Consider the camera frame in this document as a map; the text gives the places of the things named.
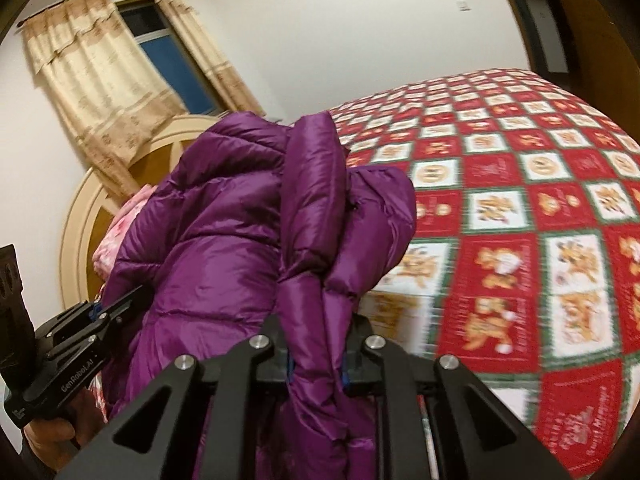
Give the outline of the person's left hand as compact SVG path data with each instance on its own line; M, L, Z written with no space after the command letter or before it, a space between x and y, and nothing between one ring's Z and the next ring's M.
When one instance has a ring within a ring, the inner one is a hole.
M82 389L67 407L74 422L34 419L22 430L21 458L37 479L54 479L73 458L67 445L75 440L82 448L104 427L102 412L88 389Z

